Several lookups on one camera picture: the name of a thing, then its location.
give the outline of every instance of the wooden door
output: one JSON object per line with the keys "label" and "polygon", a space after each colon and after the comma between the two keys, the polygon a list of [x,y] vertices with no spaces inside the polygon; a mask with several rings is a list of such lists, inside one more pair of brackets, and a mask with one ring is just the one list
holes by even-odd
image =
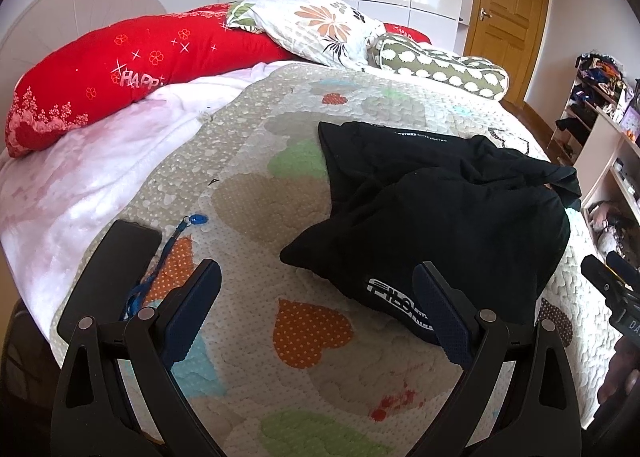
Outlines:
{"label": "wooden door", "polygon": [[509,73],[504,99],[521,107],[536,65],[549,0],[474,0],[465,54],[484,56]]}

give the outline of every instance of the blue plastic tag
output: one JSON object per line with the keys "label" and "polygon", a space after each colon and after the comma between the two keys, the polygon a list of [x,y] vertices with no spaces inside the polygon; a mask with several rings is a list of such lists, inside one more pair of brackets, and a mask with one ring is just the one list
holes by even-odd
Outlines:
{"label": "blue plastic tag", "polygon": [[194,213],[189,217],[189,222],[194,226],[200,226],[201,224],[209,222],[209,217],[200,213]]}

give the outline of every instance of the human hand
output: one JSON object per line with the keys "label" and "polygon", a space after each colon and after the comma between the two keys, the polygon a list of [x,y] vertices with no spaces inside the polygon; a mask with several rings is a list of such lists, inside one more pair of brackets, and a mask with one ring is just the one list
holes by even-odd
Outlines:
{"label": "human hand", "polygon": [[609,371],[598,390],[598,403],[601,405],[620,387],[625,387],[625,392],[629,395],[640,378],[640,349],[624,336],[614,348],[616,353],[609,362]]}

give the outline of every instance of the quilted bedspread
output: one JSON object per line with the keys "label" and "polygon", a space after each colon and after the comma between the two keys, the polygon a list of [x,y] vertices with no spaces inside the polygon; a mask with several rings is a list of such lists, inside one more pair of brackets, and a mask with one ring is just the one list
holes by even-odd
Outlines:
{"label": "quilted bedspread", "polygon": [[[282,68],[209,118],[119,215],[159,228],[165,240],[183,216],[209,216],[180,238],[148,302],[184,283],[204,258],[222,267],[222,292],[172,372],[230,457],[403,456],[460,377],[441,348],[278,258],[330,212],[320,120],[484,134],[498,146],[545,159],[497,102],[428,82],[314,65]],[[559,326],[587,422],[617,336],[604,300],[579,273],[580,261],[593,252],[586,227],[577,212],[568,214],[571,238],[538,315]],[[51,328],[59,361],[66,347],[55,326],[64,305]],[[503,366],[473,440],[489,433],[511,368]],[[158,437],[130,368],[123,365],[123,374],[141,425]]]}

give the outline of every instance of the bed headboard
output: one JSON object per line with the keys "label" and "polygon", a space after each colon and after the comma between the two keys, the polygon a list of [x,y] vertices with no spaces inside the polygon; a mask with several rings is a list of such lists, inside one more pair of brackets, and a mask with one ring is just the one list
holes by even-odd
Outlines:
{"label": "bed headboard", "polygon": [[34,0],[0,42],[1,130],[15,85],[46,55],[114,22],[165,13],[158,0]]}

